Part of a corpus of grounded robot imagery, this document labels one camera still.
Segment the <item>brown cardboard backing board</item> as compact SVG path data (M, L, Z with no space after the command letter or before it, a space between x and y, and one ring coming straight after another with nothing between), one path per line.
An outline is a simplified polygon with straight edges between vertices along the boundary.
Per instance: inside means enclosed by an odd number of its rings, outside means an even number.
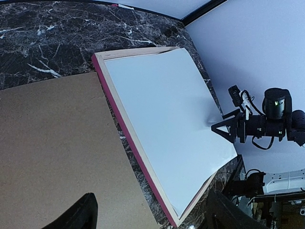
M0 93L0 226L40 229L84 194L99 229L156 229L96 73Z

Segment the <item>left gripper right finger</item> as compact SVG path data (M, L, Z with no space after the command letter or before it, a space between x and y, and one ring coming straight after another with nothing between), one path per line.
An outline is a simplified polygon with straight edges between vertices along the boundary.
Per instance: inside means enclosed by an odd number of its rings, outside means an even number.
M206 200L209 229L265 229L263 224L243 213L218 190L210 190Z

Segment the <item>right black corner post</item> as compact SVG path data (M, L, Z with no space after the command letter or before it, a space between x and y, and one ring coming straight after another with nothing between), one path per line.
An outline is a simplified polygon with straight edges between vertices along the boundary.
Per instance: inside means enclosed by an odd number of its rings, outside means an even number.
M182 19L182 23L184 24L184 26L187 26L198 18L204 16L205 14L224 4L225 2L227 2L227 0L210 0L201 7L188 14L187 16L185 16Z

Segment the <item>red sunset photo print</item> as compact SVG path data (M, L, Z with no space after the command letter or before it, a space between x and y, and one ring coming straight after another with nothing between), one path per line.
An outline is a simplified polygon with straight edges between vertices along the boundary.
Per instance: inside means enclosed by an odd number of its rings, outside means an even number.
M204 182L236 157L214 133L220 111L188 51L105 61L166 197L181 217Z

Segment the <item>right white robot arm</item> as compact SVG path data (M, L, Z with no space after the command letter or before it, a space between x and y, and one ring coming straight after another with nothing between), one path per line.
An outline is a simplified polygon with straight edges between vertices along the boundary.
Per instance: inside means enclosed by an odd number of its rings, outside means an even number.
M247 90L240 91L234 85L228 90L236 110L223 115L223 121L211 126L211 130L231 143L236 139L269 150L275 139L305 145L305 113L292 110L292 98L287 89L269 88L264 93L262 109L259 110ZM305 198L304 169L266 173L250 169L243 180L233 180L224 190L231 197L245 196L251 202L277 202L303 200Z

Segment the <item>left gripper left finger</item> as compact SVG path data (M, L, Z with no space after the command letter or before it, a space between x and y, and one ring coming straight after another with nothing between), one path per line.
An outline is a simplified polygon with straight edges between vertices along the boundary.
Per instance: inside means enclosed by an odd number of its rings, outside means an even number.
M42 229L96 229L98 203L94 193L86 193L56 220Z

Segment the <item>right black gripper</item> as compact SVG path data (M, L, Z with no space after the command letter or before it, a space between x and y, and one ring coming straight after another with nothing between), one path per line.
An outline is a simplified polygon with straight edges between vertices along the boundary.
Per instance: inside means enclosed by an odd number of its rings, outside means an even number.
M223 121L213 124L211 130L230 143L235 143L237 138L240 143L245 143L247 138L245 114L238 108L223 115L222 118Z

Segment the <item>light wooden picture frame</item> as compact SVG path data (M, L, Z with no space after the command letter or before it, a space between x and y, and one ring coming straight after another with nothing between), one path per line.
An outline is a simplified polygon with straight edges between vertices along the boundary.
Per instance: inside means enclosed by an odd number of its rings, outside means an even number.
M147 47L147 48L134 48L134 49L121 49L112 50L104 52L96 52L92 55L91 60L93 62L95 71L99 77L101 86L105 91L105 94L110 102L111 108L114 115L125 134L127 142L151 187L154 195L156 196L161 208L163 209L167 219L170 224L174 227L179 227L182 225L184 220L189 216L195 205L199 202L200 198L208 189L208 186L214 179L216 173L213 173L204 182L200 190L194 196L189 206L186 208L181 217L178 217L171 203L165 195L165 192L155 174L147 155L145 154L139 139L135 136L136 132L128 118L124 106L119 98L117 90L115 89L114 83L110 77L110 73L106 67L106 60L113 60L118 58L126 58L133 56L143 56L143 55L157 55L160 53L170 52L172 50L177 50L179 47Z

